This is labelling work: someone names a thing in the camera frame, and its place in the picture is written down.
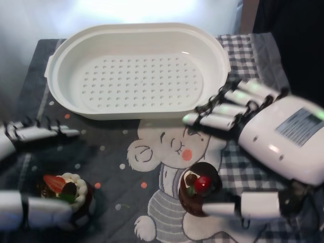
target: cartoon bear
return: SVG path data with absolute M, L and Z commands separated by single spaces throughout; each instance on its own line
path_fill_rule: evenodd
M 159 190 L 148 204 L 148 216 L 135 222 L 135 234 L 145 240 L 155 238 L 161 242 L 194 242 L 207 239 L 217 232 L 237 232 L 238 219 L 195 217 L 186 213 L 178 200 L 180 179 L 194 163 L 206 161 L 218 168 L 220 150 L 226 142 L 191 128 L 180 120 L 141 120 L 139 140 L 128 148 L 128 161 L 132 169 L 149 172 L 161 164 Z

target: strawberry slice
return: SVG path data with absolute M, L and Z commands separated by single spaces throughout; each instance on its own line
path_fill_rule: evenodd
M 65 185 L 65 180 L 62 177 L 44 175 L 43 179 L 46 185 L 55 193 L 60 193 Z

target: robotic hand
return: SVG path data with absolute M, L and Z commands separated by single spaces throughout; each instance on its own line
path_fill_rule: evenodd
M 0 161 L 36 141 L 79 135 L 79 131 L 57 123 L 57 126 L 48 123 L 47 128 L 42 128 L 39 121 L 36 121 L 36 126 L 11 123 L 0 127 Z M 67 222 L 71 215 L 72 208 L 64 201 L 29 197 L 19 191 L 0 192 L 0 230 L 13 230 L 26 226 L 56 226 Z
M 275 219 L 296 215 L 309 193 L 324 182 L 324 110 L 288 89 L 277 92 L 255 79 L 225 85 L 208 104 L 183 122 L 212 133 L 229 131 L 238 144 L 265 166 L 290 180 L 283 191 L 243 192 L 235 200 L 202 206 L 207 215 Z

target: gray sticker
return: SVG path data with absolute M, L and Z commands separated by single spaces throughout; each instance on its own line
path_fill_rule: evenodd
M 322 127 L 323 120 L 301 108 L 280 124 L 276 131 L 301 147 Z

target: perforated basket bottom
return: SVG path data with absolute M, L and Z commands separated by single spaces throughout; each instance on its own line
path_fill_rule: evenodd
M 106 56 L 89 62 L 81 100 L 93 110 L 174 110 L 194 104 L 203 89 L 200 71 L 184 55 Z

